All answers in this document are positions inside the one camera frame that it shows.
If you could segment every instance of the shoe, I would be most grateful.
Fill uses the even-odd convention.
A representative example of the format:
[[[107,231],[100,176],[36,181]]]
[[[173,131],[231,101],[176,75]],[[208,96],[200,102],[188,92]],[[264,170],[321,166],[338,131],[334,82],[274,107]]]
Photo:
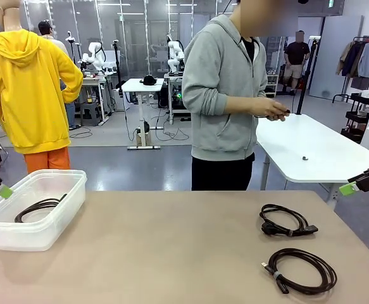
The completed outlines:
[[[80,129],[81,127],[82,127],[81,125],[75,125],[74,127],[69,127],[69,131],[77,130]]]

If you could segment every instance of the khaki shorts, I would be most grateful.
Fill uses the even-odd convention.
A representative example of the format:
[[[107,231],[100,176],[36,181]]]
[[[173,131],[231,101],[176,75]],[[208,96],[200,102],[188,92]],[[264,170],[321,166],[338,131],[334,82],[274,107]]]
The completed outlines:
[[[289,68],[285,67],[284,78],[288,79],[290,77],[295,79],[300,79],[303,73],[303,65],[291,65]]]

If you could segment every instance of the gray hoodie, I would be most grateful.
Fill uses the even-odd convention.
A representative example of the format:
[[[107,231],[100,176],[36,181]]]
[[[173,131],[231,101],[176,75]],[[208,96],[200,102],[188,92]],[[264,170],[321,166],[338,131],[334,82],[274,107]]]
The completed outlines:
[[[252,62],[235,25],[221,15],[208,22],[185,49],[182,91],[183,103],[191,112],[193,157],[243,160],[253,153],[258,119],[223,111],[228,96],[265,97],[266,51],[255,39]]]

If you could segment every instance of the clothing rack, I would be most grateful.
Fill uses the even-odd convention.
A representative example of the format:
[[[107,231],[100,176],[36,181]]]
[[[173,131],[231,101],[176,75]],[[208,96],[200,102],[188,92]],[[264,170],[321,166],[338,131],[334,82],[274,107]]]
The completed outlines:
[[[365,41],[365,39],[369,39],[369,36],[356,36],[355,38],[353,38],[353,41]],[[349,83],[350,83],[350,76],[345,76],[344,77],[344,82],[343,82],[343,88],[342,88],[342,94],[338,94],[338,95],[335,95],[334,96],[334,98],[333,98],[333,101],[332,101],[332,103],[334,103],[335,102],[335,98],[337,97],[337,96],[340,96],[340,97],[342,97],[342,101],[344,100],[344,98],[347,98],[346,99],[346,102],[348,101],[348,97],[349,97],[349,95],[348,94],[346,94],[346,91],[347,91],[347,89],[348,89],[348,87],[349,87]]]

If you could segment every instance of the person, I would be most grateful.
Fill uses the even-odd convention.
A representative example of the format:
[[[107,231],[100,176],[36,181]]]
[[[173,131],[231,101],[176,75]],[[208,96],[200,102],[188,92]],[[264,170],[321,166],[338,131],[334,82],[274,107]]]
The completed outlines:
[[[20,0],[0,0],[0,123],[29,173],[69,169],[64,103],[73,102],[82,72],[51,41],[20,25]],[[61,91],[59,78],[66,84]]]
[[[238,3],[230,18],[213,18],[185,50],[182,92],[192,120],[193,191],[246,190],[257,117],[288,116],[284,105],[265,95],[266,51],[257,36],[276,16],[272,3]],[[251,3],[256,6],[241,13]],[[241,14],[247,15],[241,20]]]
[[[58,46],[63,52],[65,52],[65,54],[67,54],[69,56],[68,50],[66,49],[66,46],[63,42],[56,40],[53,38],[53,28],[51,26],[51,24],[49,23],[49,20],[44,20],[38,23],[38,29],[39,32],[41,33],[42,37],[50,40],[51,42],[53,42],[56,46]],[[62,83],[61,81],[61,89],[65,89],[65,84]],[[77,125],[75,123],[75,112],[76,112],[76,107],[75,107],[75,103],[65,103],[65,107],[66,107],[66,114],[68,117],[68,123],[69,123],[69,130],[76,130],[80,128],[80,125]]]
[[[292,77],[290,95],[294,96],[299,79],[303,75],[305,61],[310,58],[310,47],[304,42],[304,31],[296,32],[296,41],[289,44],[284,52],[285,70],[283,76],[283,92]]]

